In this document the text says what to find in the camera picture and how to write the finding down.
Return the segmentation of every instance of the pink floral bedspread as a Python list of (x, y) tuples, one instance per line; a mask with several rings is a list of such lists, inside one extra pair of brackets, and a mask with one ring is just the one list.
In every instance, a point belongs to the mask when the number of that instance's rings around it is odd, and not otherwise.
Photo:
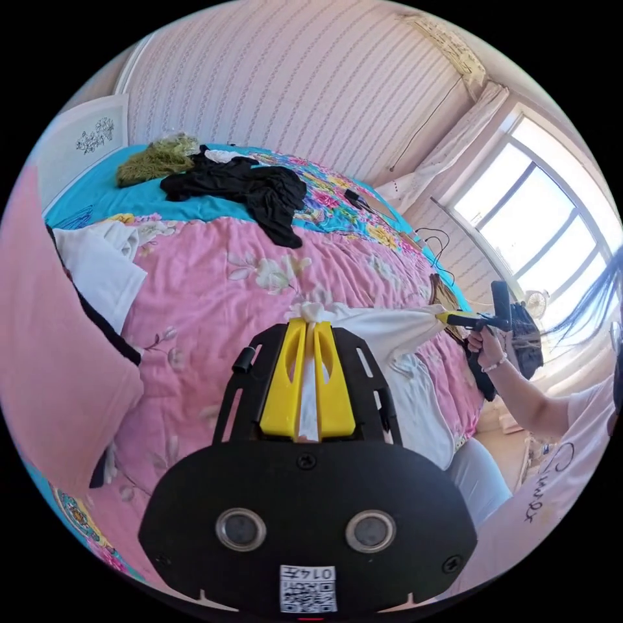
[[(359, 236), (296, 228), (304, 244), (289, 250), (270, 243), (256, 223), (232, 218), (152, 227), (156, 237), (136, 258), (148, 277), (123, 331), (143, 351), (145, 394), (116, 437), (112, 483), (83, 504), (123, 561), (163, 587), (138, 542), (140, 521), (163, 473), (211, 443), (240, 350), (257, 333), (296, 316), (305, 300), (423, 306), (432, 268), (415, 250), (397, 253)], [(474, 433), (482, 395), (462, 349), (445, 333), (419, 354), (458, 446)]]

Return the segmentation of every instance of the green fabric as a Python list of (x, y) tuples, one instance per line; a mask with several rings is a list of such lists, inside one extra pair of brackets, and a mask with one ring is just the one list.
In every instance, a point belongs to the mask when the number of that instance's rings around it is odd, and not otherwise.
[(197, 139), (185, 134), (163, 138), (131, 156), (117, 169), (117, 186), (125, 188), (193, 167), (191, 154), (199, 152)]

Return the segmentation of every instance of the black phone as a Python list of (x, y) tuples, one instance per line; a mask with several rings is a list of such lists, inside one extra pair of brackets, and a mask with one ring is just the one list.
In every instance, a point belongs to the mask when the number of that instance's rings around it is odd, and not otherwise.
[(347, 188), (344, 191), (344, 196), (348, 202), (358, 210), (367, 210), (368, 212), (372, 212), (372, 208), (365, 202), (365, 199), (361, 195), (358, 195), (355, 191), (352, 191), (350, 188)]

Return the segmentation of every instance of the bracelet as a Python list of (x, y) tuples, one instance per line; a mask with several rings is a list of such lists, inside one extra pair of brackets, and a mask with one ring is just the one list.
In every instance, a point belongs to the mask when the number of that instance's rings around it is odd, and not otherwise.
[(493, 365), (490, 365), (488, 368), (481, 368), (481, 370), (484, 373), (491, 372), (492, 370), (499, 368), (506, 361), (506, 359), (507, 359), (507, 356), (506, 356), (506, 353), (504, 353), (504, 357), (502, 357), (502, 359), (500, 359), (498, 363), (494, 363)]

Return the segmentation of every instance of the label sticker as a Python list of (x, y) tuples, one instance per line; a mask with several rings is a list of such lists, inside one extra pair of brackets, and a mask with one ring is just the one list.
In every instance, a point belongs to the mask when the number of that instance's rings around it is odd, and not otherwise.
[(335, 567), (280, 567), (281, 612), (337, 612)]

